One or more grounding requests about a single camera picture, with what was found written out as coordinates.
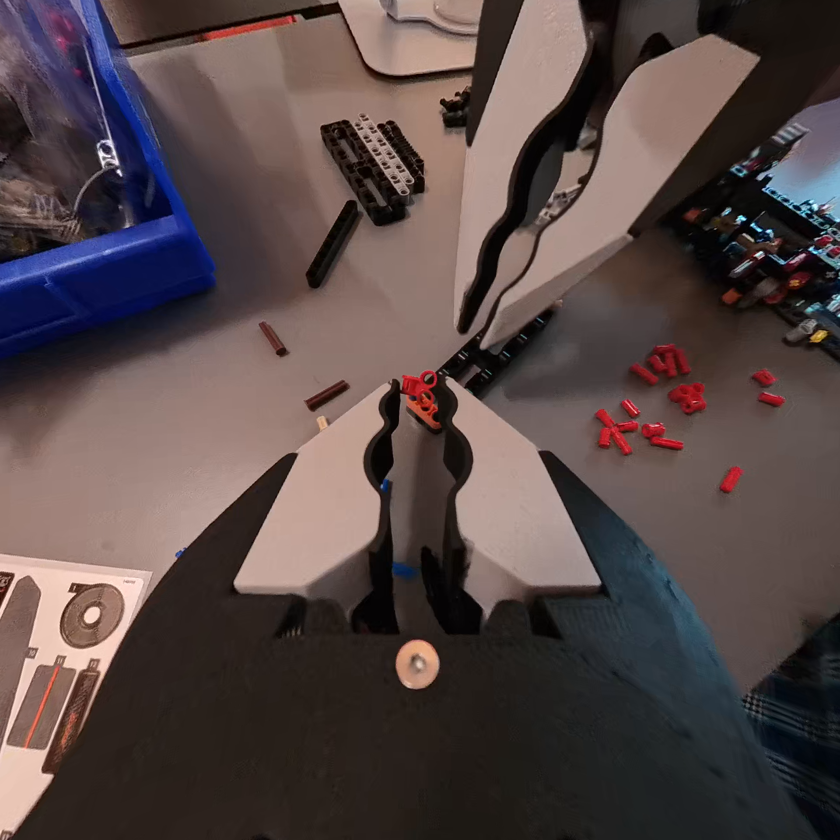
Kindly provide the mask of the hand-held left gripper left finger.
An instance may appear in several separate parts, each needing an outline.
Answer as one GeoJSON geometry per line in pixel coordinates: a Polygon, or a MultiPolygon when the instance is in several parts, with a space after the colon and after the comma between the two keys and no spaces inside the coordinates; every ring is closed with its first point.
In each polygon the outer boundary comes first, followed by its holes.
{"type": "Polygon", "coordinates": [[[392,436],[401,387],[388,381],[300,446],[234,588],[331,601],[357,631],[396,634],[392,436]]]}

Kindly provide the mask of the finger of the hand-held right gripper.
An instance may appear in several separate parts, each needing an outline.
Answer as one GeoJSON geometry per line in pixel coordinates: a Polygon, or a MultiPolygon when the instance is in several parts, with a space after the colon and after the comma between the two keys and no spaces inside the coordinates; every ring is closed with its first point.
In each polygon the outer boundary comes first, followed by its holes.
{"type": "Polygon", "coordinates": [[[484,2],[472,74],[455,273],[455,327],[472,330],[509,238],[553,185],[541,162],[582,126],[595,89],[581,2],[484,2]]]}
{"type": "Polygon", "coordinates": [[[606,114],[587,183],[499,296],[483,348],[511,338],[631,242],[631,227],[759,61],[707,35],[633,71],[606,114]]]}

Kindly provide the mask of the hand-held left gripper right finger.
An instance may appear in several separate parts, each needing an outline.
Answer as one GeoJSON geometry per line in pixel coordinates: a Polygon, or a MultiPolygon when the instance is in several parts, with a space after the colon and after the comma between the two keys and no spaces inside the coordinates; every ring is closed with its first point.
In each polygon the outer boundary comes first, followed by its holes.
{"type": "Polygon", "coordinates": [[[594,595],[602,579],[543,453],[464,386],[438,382],[443,461],[453,480],[438,561],[438,621],[476,633],[496,606],[594,595]]]}

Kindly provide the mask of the orange lego connector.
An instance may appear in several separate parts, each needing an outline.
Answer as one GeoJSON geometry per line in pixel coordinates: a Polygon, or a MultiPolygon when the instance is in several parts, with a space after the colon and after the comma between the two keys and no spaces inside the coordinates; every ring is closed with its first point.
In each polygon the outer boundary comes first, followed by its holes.
{"type": "Polygon", "coordinates": [[[406,410],[426,430],[439,434],[443,429],[438,420],[438,404],[433,393],[420,392],[406,397],[406,410]]]}

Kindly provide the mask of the long black lego frame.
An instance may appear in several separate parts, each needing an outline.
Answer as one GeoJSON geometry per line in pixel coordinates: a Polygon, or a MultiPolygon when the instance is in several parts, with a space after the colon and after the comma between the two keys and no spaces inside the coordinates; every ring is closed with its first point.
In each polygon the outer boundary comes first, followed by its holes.
{"type": "Polygon", "coordinates": [[[554,307],[543,310],[497,350],[483,349],[481,342],[486,330],[478,331],[437,368],[437,377],[454,379],[472,396],[483,399],[534,344],[553,319],[554,313],[554,307]]]}

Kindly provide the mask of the lego car chassis assembly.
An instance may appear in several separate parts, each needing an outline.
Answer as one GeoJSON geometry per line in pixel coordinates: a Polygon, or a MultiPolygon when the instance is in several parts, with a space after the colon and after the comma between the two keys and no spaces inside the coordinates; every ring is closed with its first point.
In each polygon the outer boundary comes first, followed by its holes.
{"type": "Polygon", "coordinates": [[[732,310],[763,307],[782,342],[839,361],[838,162],[804,158],[810,129],[788,122],[671,211],[668,227],[732,310]]]}

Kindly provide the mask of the black ribbed lego beam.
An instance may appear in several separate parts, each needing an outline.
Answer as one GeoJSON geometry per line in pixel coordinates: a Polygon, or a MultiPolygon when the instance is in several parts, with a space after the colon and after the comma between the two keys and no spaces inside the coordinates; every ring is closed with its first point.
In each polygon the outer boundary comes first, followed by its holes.
{"type": "Polygon", "coordinates": [[[413,178],[410,185],[413,194],[425,193],[425,162],[419,153],[411,145],[400,126],[392,121],[377,123],[377,128],[382,132],[385,140],[391,145],[406,169],[406,172],[413,178]]]}

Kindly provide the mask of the light grey lego beam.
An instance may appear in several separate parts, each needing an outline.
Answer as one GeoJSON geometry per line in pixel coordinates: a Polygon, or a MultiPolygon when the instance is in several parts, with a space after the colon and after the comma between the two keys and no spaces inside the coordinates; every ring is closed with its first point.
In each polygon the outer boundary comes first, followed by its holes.
{"type": "Polygon", "coordinates": [[[385,140],[376,123],[365,112],[361,112],[353,120],[353,127],[387,181],[395,188],[400,199],[407,203],[413,194],[410,189],[413,178],[406,172],[403,163],[385,140]]]}
{"type": "Polygon", "coordinates": [[[353,125],[365,149],[401,198],[425,192],[425,162],[396,122],[375,122],[363,112],[353,125]]]}

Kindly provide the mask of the pile of red lego pins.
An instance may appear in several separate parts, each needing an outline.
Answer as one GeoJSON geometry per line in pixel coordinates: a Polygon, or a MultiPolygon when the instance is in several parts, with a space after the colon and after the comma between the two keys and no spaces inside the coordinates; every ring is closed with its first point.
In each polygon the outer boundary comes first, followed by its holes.
{"type": "MultiPolygon", "coordinates": [[[[671,380],[679,376],[687,377],[692,373],[692,368],[682,348],[674,343],[663,343],[654,346],[645,362],[634,363],[627,371],[647,386],[655,386],[663,378],[671,380]]],[[[690,417],[707,409],[706,392],[703,383],[685,381],[673,386],[668,391],[667,398],[683,415],[690,417]]],[[[626,415],[625,421],[617,421],[604,409],[595,413],[595,419],[601,426],[597,438],[598,448],[608,449],[616,446],[622,455],[628,456],[633,453],[633,448],[627,440],[627,435],[640,433],[653,447],[671,452],[684,450],[685,445],[682,441],[667,435],[665,424],[639,423],[642,414],[632,400],[623,399],[620,407],[626,415]]]]}

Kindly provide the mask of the lego sticker sheet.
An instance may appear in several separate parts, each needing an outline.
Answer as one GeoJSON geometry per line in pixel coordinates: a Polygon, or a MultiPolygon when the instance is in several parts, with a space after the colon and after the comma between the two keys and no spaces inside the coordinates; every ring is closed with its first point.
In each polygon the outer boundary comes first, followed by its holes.
{"type": "Polygon", "coordinates": [[[152,576],[2,554],[2,838],[14,835],[78,740],[152,576]]]}

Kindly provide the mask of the white book stand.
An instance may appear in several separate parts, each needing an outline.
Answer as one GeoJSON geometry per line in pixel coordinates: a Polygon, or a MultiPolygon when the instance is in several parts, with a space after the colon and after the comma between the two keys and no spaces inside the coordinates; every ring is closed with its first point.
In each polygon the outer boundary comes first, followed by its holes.
{"type": "Polygon", "coordinates": [[[482,1],[339,1],[371,70],[408,78],[470,70],[482,1]]]}

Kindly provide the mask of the orange and black tool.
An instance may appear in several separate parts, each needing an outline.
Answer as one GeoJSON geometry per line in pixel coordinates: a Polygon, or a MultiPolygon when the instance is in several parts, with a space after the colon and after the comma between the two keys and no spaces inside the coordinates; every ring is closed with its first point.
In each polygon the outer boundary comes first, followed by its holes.
{"type": "Polygon", "coordinates": [[[298,22],[298,15],[283,15],[280,17],[272,17],[264,20],[255,21],[252,23],[230,25],[223,28],[216,28],[195,36],[196,42],[207,42],[212,40],[219,40],[231,38],[241,35],[248,35],[256,32],[263,32],[277,28],[288,27],[298,22]]]}

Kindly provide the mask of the tagged blue plastic bin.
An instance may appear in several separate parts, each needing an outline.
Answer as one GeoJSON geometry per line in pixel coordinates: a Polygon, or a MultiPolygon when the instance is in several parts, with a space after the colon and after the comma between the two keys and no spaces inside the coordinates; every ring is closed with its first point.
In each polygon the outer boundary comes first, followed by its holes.
{"type": "Polygon", "coordinates": [[[207,290],[215,266],[163,162],[131,68],[99,2],[72,2],[91,31],[113,100],[137,133],[171,214],[116,233],[2,264],[1,354],[53,340],[207,290]]]}

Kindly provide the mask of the person's plaid shirt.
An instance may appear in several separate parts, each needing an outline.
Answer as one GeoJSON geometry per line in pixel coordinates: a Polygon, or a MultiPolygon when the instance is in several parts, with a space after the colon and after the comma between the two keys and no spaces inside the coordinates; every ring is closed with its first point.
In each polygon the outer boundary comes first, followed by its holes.
{"type": "Polygon", "coordinates": [[[839,615],[742,703],[778,782],[820,838],[839,838],[839,615]]]}

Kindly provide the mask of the clear plastic parts bag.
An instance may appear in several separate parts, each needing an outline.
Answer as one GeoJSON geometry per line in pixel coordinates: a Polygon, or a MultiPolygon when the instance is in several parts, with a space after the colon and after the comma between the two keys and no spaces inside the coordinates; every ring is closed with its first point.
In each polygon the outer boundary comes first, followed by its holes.
{"type": "Polygon", "coordinates": [[[72,2],[1,2],[1,262],[172,214],[72,2]]]}

